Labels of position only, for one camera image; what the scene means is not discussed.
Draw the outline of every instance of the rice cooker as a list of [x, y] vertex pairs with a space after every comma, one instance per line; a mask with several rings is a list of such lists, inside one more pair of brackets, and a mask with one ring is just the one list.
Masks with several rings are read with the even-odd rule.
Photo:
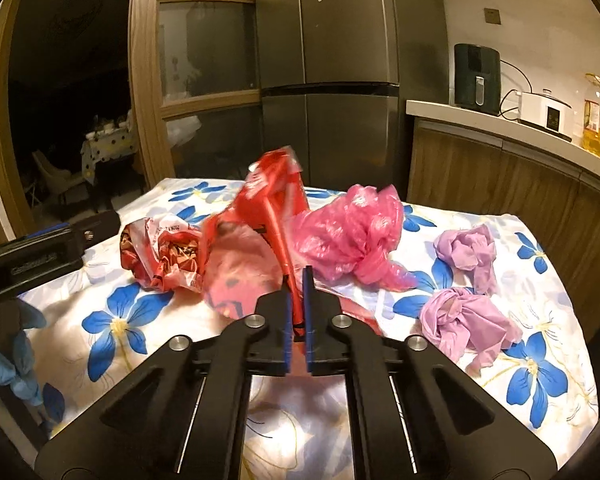
[[573, 110], [543, 89], [541, 94], [522, 92], [518, 104], [518, 121], [571, 142]]

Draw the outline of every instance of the dining table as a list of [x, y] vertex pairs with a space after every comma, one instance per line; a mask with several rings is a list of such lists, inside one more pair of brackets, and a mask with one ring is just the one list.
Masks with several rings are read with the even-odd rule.
[[98, 163], [133, 155], [138, 151], [139, 141], [126, 126], [91, 132], [80, 148], [82, 176], [93, 186]]
[[[166, 213], [200, 225], [227, 208], [242, 185], [168, 178], [118, 213], [122, 226]], [[305, 192], [311, 209], [342, 193], [311, 187]], [[472, 378], [542, 440], [562, 466], [596, 424], [598, 401], [582, 330], [551, 261], [515, 216], [407, 203], [403, 209], [400, 242], [390, 257], [416, 272], [417, 288], [391, 292], [351, 277], [326, 286], [365, 308], [386, 337], [404, 340], [417, 331], [418, 309], [436, 291], [472, 286], [466, 273], [436, 256], [436, 238], [445, 230], [485, 224], [496, 247], [497, 292], [491, 300], [522, 329], [522, 341]], [[119, 243], [113, 237], [88, 249], [81, 270], [21, 295], [45, 317], [44, 328], [27, 333], [51, 438], [172, 336], [211, 338], [231, 321], [203, 294], [142, 289], [122, 269]], [[458, 366], [464, 370], [474, 356], [465, 352]], [[352, 460], [342, 376], [253, 378], [241, 478], [349, 480], [354, 478]]]

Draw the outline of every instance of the wooden cabinet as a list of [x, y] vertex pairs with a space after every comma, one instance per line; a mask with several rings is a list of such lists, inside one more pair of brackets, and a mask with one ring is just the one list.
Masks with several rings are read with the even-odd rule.
[[407, 200], [518, 216], [558, 272], [586, 340], [600, 328], [600, 179], [526, 146], [416, 120]]
[[585, 339], [600, 328], [600, 189], [580, 182], [570, 217], [549, 259], [573, 303]]
[[407, 202], [476, 214], [490, 212], [499, 159], [497, 146], [416, 124]]
[[554, 249], [561, 243], [558, 233], [578, 194], [579, 171], [546, 158], [504, 142], [490, 212], [520, 218], [553, 261]]

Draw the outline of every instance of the stainless steel refrigerator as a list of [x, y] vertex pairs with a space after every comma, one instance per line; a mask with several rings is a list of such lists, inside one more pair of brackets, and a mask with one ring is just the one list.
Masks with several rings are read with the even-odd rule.
[[406, 99], [448, 102], [443, 0], [256, 0], [264, 148], [311, 186], [406, 193]]

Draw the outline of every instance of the wall outlet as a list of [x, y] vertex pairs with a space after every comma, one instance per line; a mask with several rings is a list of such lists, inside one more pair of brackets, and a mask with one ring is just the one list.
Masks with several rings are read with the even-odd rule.
[[498, 9], [484, 9], [484, 21], [494, 25], [502, 25], [500, 11]]

